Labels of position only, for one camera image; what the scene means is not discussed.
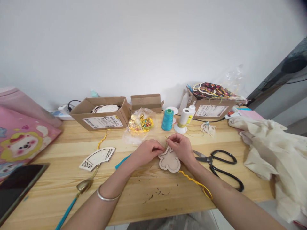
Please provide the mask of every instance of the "bracelet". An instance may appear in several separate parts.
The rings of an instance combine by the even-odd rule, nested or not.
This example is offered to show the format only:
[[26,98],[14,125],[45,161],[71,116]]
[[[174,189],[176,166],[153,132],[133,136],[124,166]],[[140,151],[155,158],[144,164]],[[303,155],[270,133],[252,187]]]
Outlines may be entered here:
[[99,197],[101,200],[104,200],[104,201],[113,201],[113,200],[118,199],[118,198],[121,196],[121,194],[122,194],[122,193],[120,193],[120,195],[119,195],[118,197],[115,197],[115,198],[113,198],[113,199],[104,198],[104,197],[99,193],[99,189],[100,189],[101,186],[102,186],[102,185],[100,185],[99,188],[97,189],[97,195],[98,195],[98,197]]

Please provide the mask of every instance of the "wooden table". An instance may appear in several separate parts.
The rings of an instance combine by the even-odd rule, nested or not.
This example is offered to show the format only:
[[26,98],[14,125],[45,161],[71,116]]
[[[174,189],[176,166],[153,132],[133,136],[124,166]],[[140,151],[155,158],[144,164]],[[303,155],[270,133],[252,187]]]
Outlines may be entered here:
[[[165,135],[170,136],[175,131],[174,129],[169,132],[163,131],[162,118],[162,114],[157,115],[157,129],[150,131],[147,138],[154,138],[165,145]],[[238,177],[245,186],[243,194],[251,200],[260,202],[273,199],[270,183],[258,178],[243,165],[249,146],[243,143],[237,131],[228,126],[226,120],[212,123],[216,125],[216,134],[211,138],[208,134],[203,136],[200,131],[201,124],[202,122],[193,120],[188,128],[194,132],[188,131],[189,135],[185,134],[190,138],[193,149],[205,155],[217,149],[232,153],[238,160],[236,165],[219,161],[214,161],[214,165]],[[92,172],[80,169],[78,166],[97,149],[97,144],[104,137],[105,131],[88,132],[76,121],[64,121],[61,129],[62,134],[33,162],[36,164],[49,162],[49,168],[26,195],[28,198],[22,201],[6,220],[1,230],[55,229],[77,193],[76,185],[92,176]],[[112,130],[101,144],[101,147],[116,147],[116,151],[109,162],[102,164],[92,187],[79,197],[67,219],[115,171],[114,167],[137,148],[124,143],[123,133],[124,129]],[[181,166],[181,170],[191,175],[184,166]],[[235,180],[223,174],[221,178],[233,186],[237,185]],[[203,194],[199,186],[181,173],[161,170],[159,159],[156,158],[133,173],[109,225],[214,208],[215,205]]]

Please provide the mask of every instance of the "teal thread spool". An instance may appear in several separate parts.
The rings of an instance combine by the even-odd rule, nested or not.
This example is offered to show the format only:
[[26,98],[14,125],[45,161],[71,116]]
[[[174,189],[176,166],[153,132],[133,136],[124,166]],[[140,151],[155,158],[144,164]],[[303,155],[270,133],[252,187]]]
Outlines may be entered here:
[[170,131],[173,127],[173,117],[174,111],[171,109],[167,109],[164,112],[163,122],[162,122],[162,129],[165,131]]

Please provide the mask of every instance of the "white glue bottle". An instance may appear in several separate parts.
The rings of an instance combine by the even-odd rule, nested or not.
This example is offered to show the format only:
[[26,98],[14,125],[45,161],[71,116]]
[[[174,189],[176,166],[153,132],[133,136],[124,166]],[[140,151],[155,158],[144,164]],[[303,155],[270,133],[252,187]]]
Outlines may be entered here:
[[188,107],[188,110],[189,110],[189,119],[188,119],[188,122],[186,123],[186,125],[189,125],[190,124],[190,122],[192,121],[192,118],[194,117],[194,115],[195,115],[195,113],[196,113],[196,107],[195,107],[195,102],[196,101],[194,101],[193,102],[193,104],[192,105],[190,105],[189,107]]
[[189,119],[189,114],[190,113],[189,113],[188,109],[183,109],[182,110],[179,122],[174,125],[174,130],[177,133],[181,133],[181,134],[186,133],[186,131],[187,131],[186,123],[187,123],[187,121]]

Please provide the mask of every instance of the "smartphone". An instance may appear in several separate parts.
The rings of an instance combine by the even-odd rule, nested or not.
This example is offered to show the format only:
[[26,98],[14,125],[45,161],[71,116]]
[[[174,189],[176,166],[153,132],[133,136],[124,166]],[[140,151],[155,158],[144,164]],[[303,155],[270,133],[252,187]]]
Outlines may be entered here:
[[49,164],[20,166],[0,184],[0,227],[48,166]]

